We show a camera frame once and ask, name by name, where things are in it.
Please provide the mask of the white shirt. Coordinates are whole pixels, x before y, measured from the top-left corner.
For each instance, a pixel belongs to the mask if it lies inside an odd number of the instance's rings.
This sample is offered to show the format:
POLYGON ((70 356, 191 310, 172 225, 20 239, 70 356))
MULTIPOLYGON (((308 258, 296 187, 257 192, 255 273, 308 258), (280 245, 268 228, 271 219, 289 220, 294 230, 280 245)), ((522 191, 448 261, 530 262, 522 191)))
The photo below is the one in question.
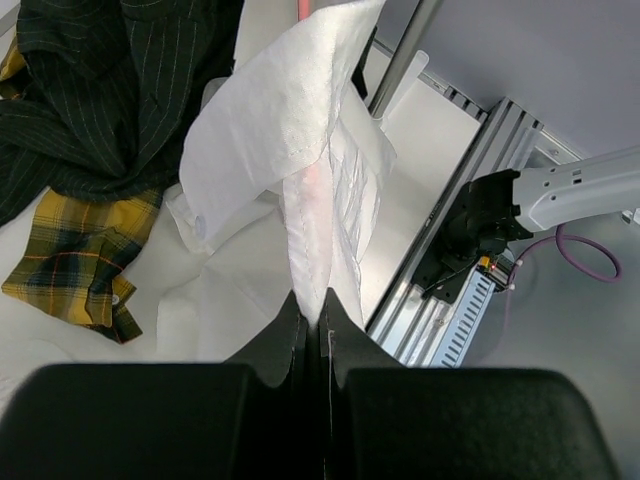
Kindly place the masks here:
POLYGON ((352 80, 379 1, 245 3, 230 74, 205 88, 166 204, 199 274, 158 306, 164 360, 229 358, 287 297, 364 323, 360 264, 396 160, 352 80))

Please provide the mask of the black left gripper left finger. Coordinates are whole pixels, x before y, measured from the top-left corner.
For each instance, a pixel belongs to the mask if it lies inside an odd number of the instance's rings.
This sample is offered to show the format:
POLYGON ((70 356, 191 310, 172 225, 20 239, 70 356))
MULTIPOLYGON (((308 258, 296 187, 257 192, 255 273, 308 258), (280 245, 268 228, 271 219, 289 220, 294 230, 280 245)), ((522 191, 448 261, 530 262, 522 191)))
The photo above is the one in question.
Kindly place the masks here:
POLYGON ((223 363, 53 364, 1 419, 5 479, 316 479, 293 297, 223 363))

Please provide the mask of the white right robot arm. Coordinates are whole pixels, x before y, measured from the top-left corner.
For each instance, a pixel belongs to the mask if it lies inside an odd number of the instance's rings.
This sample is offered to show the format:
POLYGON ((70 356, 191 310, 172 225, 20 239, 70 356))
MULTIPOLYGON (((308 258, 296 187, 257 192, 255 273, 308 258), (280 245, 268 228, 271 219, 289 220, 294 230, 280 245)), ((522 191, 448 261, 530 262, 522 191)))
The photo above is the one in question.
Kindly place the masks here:
POLYGON ((415 268, 365 337, 327 305, 329 479, 615 479, 618 468, 583 395, 545 370, 467 368, 496 294, 511 294, 511 245, 563 247, 572 221, 639 199, 635 148, 504 170, 464 185, 437 217, 415 268))

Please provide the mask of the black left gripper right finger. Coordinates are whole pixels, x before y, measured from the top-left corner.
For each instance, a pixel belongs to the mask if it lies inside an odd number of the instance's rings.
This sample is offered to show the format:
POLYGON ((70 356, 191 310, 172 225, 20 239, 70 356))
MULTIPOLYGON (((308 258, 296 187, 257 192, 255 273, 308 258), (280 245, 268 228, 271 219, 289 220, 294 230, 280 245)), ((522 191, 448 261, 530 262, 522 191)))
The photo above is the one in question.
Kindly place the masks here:
POLYGON ((320 321, 331 479, 616 479, 590 404, 565 376, 409 368, 328 292, 320 321))

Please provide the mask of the dark green striped shirt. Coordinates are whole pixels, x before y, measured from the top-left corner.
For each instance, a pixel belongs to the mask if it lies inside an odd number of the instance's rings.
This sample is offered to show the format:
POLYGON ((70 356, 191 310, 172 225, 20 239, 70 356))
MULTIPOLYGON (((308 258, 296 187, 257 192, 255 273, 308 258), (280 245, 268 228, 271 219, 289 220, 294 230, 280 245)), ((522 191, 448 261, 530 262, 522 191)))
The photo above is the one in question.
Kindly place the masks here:
POLYGON ((91 202, 166 189, 205 85, 226 76, 239 1, 25 1, 30 83, 1 104, 1 219, 45 188, 91 202))

